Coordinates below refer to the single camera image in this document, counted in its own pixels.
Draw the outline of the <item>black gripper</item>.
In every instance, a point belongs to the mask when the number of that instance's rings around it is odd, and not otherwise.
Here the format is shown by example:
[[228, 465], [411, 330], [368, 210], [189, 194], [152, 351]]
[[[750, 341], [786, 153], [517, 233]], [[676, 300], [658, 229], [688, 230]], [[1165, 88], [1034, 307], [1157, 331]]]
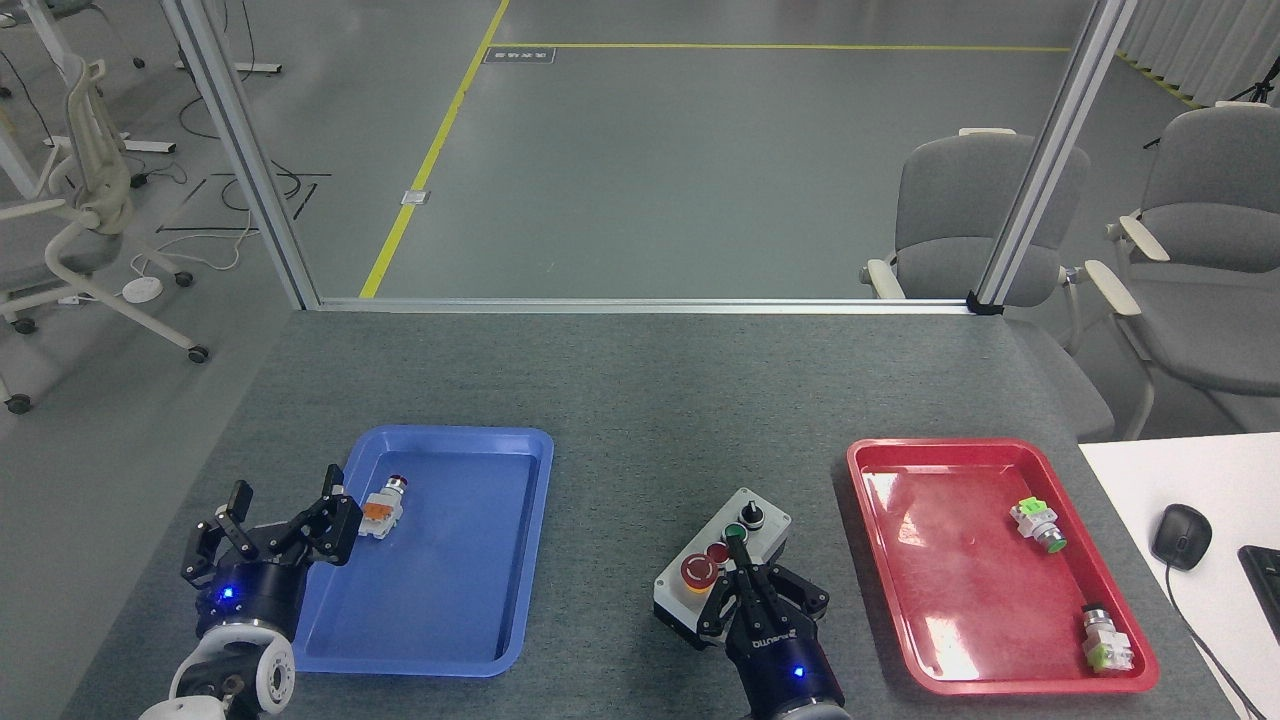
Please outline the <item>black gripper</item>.
[[236, 480], [229, 500], [214, 518], [189, 533], [180, 577], [196, 588], [196, 635], [215, 626], [265, 626], [296, 638], [305, 600], [307, 568], [314, 562], [343, 566], [358, 536], [364, 510], [347, 493], [344, 473], [330, 464], [321, 497], [268, 536], [262, 527], [244, 524], [253, 498], [246, 480]]
[[829, 594], [776, 562], [754, 562], [749, 538], [748, 530], [726, 534], [735, 569], [719, 577], [700, 611], [699, 648], [730, 626], [727, 657], [754, 717], [846, 717], [844, 692], [817, 638]]

